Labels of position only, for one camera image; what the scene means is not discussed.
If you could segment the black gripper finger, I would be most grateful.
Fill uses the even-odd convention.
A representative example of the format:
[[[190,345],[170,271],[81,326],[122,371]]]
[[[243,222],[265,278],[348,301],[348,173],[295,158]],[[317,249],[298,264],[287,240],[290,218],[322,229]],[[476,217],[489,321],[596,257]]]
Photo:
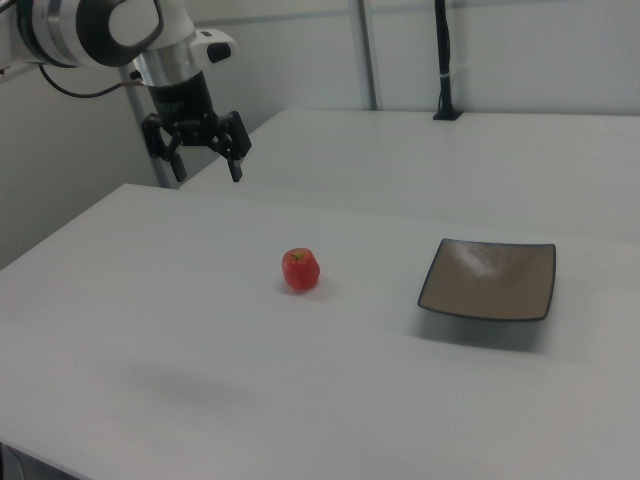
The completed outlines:
[[[187,171],[178,153],[178,148],[182,144],[181,134],[174,133],[171,141],[166,144],[162,137],[161,119],[154,113],[145,117],[141,123],[141,129],[149,156],[167,162],[171,166],[176,181],[183,182],[187,177]]]
[[[244,122],[237,111],[216,119],[211,149],[226,159],[231,178],[239,182],[243,176],[242,162],[252,147]]]

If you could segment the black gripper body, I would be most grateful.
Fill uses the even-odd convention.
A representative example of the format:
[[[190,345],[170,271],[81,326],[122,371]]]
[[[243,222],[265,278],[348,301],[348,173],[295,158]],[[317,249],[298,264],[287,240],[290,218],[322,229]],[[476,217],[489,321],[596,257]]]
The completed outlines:
[[[169,86],[149,86],[156,109],[147,116],[147,146],[159,145],[159,131],[181,134],[185,146],[217,147],[217,115],[203,73]]]

